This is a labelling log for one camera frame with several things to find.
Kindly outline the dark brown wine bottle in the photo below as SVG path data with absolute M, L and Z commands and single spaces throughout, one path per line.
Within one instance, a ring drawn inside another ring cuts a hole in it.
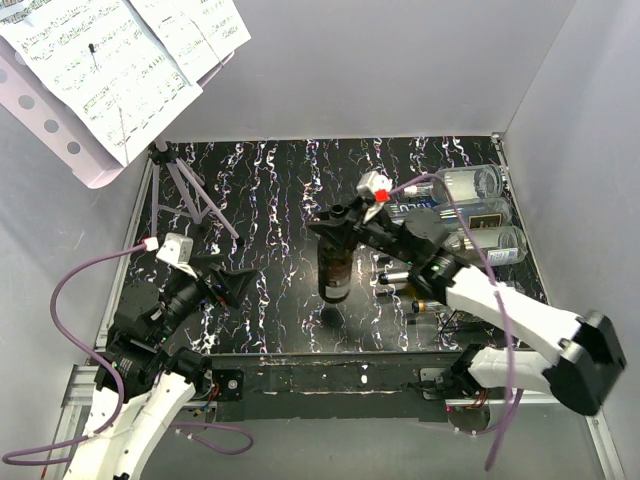
M 350 239 L 341 248 L 321 237 L 317 245 L 318 291 L 330 304 L 343 302 L 351 289 L 353 251 L 356 244 Z

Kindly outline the clear bottle black cork cap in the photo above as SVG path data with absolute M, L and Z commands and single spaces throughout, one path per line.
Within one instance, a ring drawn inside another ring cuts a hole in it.
M 475 229 L 471 233 L 491 267 L 519 263 L 528 254 L 524 232 L 516 226 Z M 473 265 L 483 266 L 479 253 L 462 230 L 450 234 L 444 247 Z

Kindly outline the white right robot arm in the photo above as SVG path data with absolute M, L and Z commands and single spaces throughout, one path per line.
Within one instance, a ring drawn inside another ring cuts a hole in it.
M 372 206 L 363 198 L 335 205 L 308 227 L 336 249 L 364 244 L 409 264 L 409 283 L 428 299 L 479 317 L 529 347 L 472 345 L 451 366 L 444 388 L 469 398 L 499 387 L 531 390 L 584 416 L 601 409 L 626 367 L 609 317 L 557 309 L 492 281 L 445 247 L 448 233 L 429 208 L 413 209 L 395 224 L 383 208 L 369 217 Z

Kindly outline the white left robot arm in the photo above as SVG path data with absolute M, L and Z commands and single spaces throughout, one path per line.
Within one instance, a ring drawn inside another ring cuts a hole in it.
M 226 271 L 216 255 L 177 263 L 163 288 L 139 281 L 123 290 L 94 378 L 92 405 L 68 479 L 137 479 L 190 401 L 211 407 L 242 398 L 244 375 L 219 370 L 187 347 L 164 343 L 204 304 L 238 308 L 254 269 Z

